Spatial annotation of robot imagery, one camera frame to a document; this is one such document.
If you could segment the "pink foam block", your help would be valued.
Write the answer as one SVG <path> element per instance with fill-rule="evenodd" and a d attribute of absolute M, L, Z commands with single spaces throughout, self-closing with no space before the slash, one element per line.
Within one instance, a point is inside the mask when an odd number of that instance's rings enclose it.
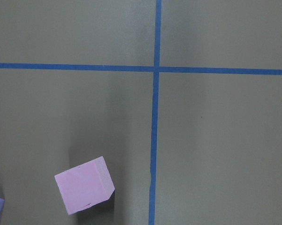
<path fill-rule="evenodd" d="M 54 176 L 68 215 L 110 199 L 115 191 L 103 156 Z"/>

